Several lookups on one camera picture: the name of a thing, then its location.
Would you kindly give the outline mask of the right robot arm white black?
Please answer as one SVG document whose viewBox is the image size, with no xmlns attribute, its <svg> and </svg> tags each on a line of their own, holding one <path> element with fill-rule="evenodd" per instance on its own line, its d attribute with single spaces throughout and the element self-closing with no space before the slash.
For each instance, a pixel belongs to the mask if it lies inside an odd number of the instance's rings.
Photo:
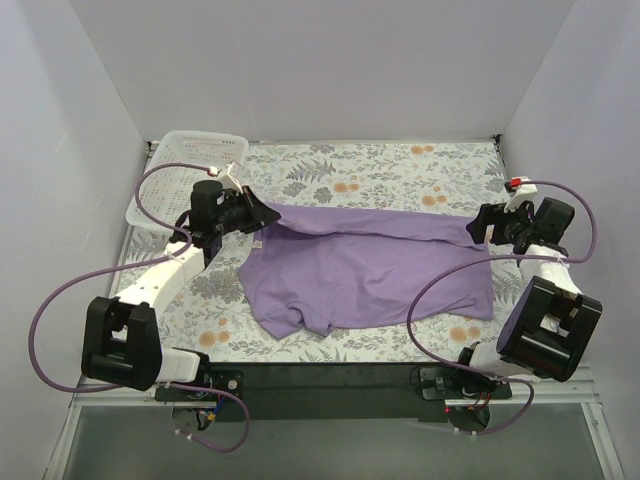
<svg viewBox="0 0 640 480">
<path fill-rule="evenodd" d="M 510 245 L 527 285 L 498 339 L 462 350 L 458 362 L 494 377 L 528 375 L 564 382 L 573 375 L 602 314 L 602 304 L 582 293 L 569 272 L 560 241 L 573 221 L 572 206 L 545 198 L 511 208 L 483 204 L 466 227 L 478 244 Z"/>
</svg>

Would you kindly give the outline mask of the purple t shirt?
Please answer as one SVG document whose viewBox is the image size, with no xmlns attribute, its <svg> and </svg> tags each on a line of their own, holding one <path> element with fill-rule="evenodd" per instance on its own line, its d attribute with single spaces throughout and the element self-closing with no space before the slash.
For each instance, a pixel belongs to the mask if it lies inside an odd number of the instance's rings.
<svg viewBox="0 0 640 480">
<path fill-rule="evenodd" d="M 256 321 L 277 339 L 300 329 L 326 337 L 405 321 L 410 303 L 442 272 L 419 318 L 450 313 L 493 317 L 485 245 L 469 218 L 422 212 L 278 205 L 281 219 L 254 235 L 239 278 Z"/>
</svg>

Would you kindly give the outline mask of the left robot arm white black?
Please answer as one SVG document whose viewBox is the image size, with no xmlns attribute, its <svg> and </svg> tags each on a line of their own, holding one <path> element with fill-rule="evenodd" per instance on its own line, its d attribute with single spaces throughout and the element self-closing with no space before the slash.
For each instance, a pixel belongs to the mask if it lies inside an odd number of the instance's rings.
<svg viewBox="0 0 640 480">
<path fill-rule="evenodd" d="M 151 266 L 112 298 L 97 297 L 88 306 L 81 370 L 84 376 L 145 391 L 161 383 L 202 379 L 208 356 L 164 347 L 158 319 L 175 296 L 214 260 L 225 235 L 253 234 L 281 215 L 247 186 L 195 183 L 190 208 L 171 225 L 167 259 Z"/>
</svg>

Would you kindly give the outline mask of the white plastic basket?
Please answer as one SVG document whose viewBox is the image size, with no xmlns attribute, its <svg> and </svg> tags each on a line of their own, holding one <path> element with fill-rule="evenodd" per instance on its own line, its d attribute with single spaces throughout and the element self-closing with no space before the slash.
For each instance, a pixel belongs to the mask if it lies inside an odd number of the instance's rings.
<svg viewBox="0 0 640 480">
<path fill-rule="evenodd" d="M 166 223 L 174 222 L 190 207 L 192 185 L 212 178 L 209 170 L 216 173 L 228 170 L 239 179 L 248 150 L 249 142 L 241 136 L 193 130 L 167 133 L 145 169 L 172 166 L 143 182 L 139 192 L 142 205 L 152 216 Z"/>
</svg>

